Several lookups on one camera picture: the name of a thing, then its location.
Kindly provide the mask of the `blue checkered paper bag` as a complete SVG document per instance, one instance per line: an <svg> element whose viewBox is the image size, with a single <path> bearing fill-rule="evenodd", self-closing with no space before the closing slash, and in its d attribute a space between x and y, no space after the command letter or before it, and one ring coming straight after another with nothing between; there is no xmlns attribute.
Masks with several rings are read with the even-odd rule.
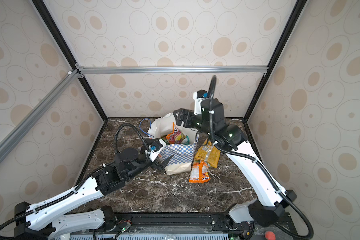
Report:
<svg viewBox="0 0 360 240"><path fill-rule="evenodd" d="M148 130L149 135L154 138L163 139L167 144L167 146L161 150L159 154L160 160L163 161L174 154L174 157L165 167L167 175L184 173L191 170L194 153L199 140L199 134L197 131L176 125L183 133L184 139L180 144L170 145L166 140L166 135L173 131L173 123L176 125L174 115L170 113L162 118L154 120Z"/></svg>

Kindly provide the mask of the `orange snack packet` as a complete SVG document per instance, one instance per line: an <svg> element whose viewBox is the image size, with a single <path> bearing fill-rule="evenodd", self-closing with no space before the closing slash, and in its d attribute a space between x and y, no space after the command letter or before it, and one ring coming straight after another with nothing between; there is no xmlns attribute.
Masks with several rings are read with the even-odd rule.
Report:
<svg viewBox="0 0 360 240"><path fill-rule="evenodd" d="M205 161L194 160L189 183L207 183L210 181L209 166Z"/></svg>

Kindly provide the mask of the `red yellow snack packet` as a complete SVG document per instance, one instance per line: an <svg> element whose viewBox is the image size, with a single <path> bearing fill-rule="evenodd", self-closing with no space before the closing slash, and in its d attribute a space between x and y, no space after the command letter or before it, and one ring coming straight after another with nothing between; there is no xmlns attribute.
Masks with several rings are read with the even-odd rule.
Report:
<svg viewBox="0 0 360 240"><path fill-rule="evenodd" d="M170 145L180 144L184 139L184 135L181 130L173 123L173 131L166 135L166 140Z"/></svg>

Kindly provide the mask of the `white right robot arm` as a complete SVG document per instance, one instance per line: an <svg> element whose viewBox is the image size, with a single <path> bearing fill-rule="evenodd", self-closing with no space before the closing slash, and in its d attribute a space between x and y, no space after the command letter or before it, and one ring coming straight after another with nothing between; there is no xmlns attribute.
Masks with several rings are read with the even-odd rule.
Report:
<svg viewBox="0 0 360 240"><path fill-rule="evenodd" d="M238 166L257 194L257 198L236 204L226 211L227 226L236 229L243 222L252 222L262 227L274 225L293 238L312 239L314 229L311 222L294 204L296 193L286 190L275 180L253 150L244 132L238 126L226 123L224 106L215 98L216 82L217 77L213 76L208 91L200 90L195 93L194 110L179 109L173 114L177 126L196 129L208 135L212 145ZM308 228L306 235L294 234L278 224L287 207L291 207L303 220Z"/></svg>

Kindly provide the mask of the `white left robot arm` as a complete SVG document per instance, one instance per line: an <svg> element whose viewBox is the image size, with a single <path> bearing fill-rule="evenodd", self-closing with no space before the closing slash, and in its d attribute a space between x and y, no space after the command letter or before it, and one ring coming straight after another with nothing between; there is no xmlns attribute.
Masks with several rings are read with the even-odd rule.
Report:
<svg viewBox="0 0 360 240"><path fill-rule="evenodd" d="M51 240L85 229L113 229L117 218L110 207L74 215L69 212L123 188L149 167L163 170L167 166L170 157L161 163L156 160L166 147L165 141L161 138L146 139L141 133L138 136L143 143L141 150L125 148L119 152L115 148L112 162L93 170L71 189L36 204L22 202L16 205L15 216L0 225L0 232L16 223L12 240Z"/></svg>

